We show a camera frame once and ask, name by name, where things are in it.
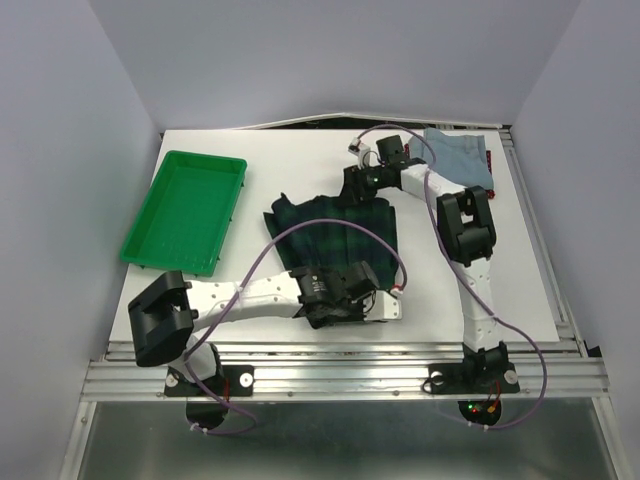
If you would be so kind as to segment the green navy plaid skirt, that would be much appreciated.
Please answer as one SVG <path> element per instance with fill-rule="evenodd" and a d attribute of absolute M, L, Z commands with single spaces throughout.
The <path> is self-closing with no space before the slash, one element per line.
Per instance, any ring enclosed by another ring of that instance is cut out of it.
<path fill-rule="evenodd" d="M 393 250 L 398 249 L 396 212 L 383 198 L 344 206 L 336 197 L 317 196 L 294 204 L 282 195 L 264 214 L 266 228 L 272 237 L 299 223 L 320 218 L 354 223 L 380 237 Z M 365 261 L 381 288 L 389 289 L 396 283 L 399 263 L 391 252 L 367 234 L 340 223 L 304 227 L 280 240 L 276 249 L 287 270 L 321 266 L 342 271 L 353 263 Z"/>

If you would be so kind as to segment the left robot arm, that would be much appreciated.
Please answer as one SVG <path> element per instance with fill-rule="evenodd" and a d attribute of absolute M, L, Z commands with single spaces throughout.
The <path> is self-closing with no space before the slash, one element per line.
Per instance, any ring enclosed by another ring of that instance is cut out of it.
<path fill-rule="evenodd" d="M 198 331 L 223 323 L 277 317 L 362 320 L 365 299 L 379 282 L 365 262 L 339 271 L 297 267 L 242 282 L 187 281 L 179 271 L 161 274 L 128 304 L 136 365 L 167 365 L 199 393 L 215 392 L 222 382 L 217 350 Z"/>

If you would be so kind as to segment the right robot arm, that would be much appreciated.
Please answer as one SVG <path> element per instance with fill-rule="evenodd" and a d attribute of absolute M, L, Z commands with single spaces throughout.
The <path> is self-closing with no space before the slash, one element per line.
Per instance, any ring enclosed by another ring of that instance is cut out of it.
<path fill-rule="evenodd" d="M 398 135 L 377 142 L 378 163 L 361 136 L 348 151 L 357 164 L 343 171 L 339 199 L 357 205 L 379 190 L 397 188 L 422 201 L 432 216 L 436 239 L 459 289 L 463 315 L 463 358 L 428 367 L 423 390 L 435 395 L 517 393 L 518 375 L 509 360 L 490 286 L 490 260 L 497 241 L 488 195 L 482 187 L 463 186 L 436 171 L 438 157 L 424 137 L 429 162 L 408 156 Z"/>

